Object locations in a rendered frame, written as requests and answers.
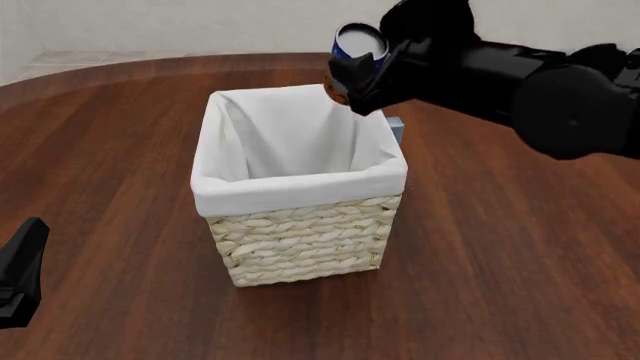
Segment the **woven basket with white liner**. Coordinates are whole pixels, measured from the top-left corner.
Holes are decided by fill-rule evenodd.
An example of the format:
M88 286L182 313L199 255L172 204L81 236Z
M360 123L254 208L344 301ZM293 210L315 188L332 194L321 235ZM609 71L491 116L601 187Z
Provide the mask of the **woven basket with white liner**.
M214 92L190 185L237 287L381 265L408 165L381 111L319 84Z

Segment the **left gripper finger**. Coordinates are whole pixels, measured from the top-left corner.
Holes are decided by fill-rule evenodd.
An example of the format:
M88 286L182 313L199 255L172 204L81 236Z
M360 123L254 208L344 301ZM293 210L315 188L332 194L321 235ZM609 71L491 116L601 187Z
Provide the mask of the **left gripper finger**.
M41 218L31 217L0 247L0 287L41 297L40 274L49 232Z

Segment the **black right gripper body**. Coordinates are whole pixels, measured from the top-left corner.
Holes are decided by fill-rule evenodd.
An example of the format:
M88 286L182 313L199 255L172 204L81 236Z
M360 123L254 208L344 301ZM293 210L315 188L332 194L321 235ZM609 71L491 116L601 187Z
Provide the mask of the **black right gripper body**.
M483 101L472 89L471 77L462 65L465 53L481 38L424 38L416 44L419 73L417 99L450 110L482 110Z

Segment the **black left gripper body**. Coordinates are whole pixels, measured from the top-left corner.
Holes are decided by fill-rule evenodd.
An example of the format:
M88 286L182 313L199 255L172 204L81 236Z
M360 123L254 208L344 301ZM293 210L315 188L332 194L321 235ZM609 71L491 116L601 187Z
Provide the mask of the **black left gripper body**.
M29 293L17 293L0 287L0 329L25 328L34 316L40 299Z

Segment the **blue alphabet soup tin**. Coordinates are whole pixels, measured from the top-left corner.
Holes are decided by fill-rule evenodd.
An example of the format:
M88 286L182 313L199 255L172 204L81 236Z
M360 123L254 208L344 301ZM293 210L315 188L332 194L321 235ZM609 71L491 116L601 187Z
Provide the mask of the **blue alphabet soup tin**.
M324 88L341 105L349 104L349 92L360 90L375 77L389 53L381 32L367 23L346 23L336 30Z

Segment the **small grey-blue box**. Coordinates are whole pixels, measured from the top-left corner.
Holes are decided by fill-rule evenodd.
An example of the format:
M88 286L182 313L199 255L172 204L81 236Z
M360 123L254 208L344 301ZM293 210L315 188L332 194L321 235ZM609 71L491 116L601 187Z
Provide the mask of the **small grey-blue box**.
M404 122L399 117L387 117L386 119L397 143L401 143L404 134Z

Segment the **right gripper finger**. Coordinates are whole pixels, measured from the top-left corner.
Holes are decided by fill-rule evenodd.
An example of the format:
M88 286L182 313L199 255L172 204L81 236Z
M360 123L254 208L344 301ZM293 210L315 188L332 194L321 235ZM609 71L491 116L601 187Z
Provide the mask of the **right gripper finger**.
M383 15L379 29L391 44L479 40L469 0L401 0Z
M381 63L371 53L352 59L332 57L327 95L361 116L419 98L419 71L410 59L415 44L401 42Z

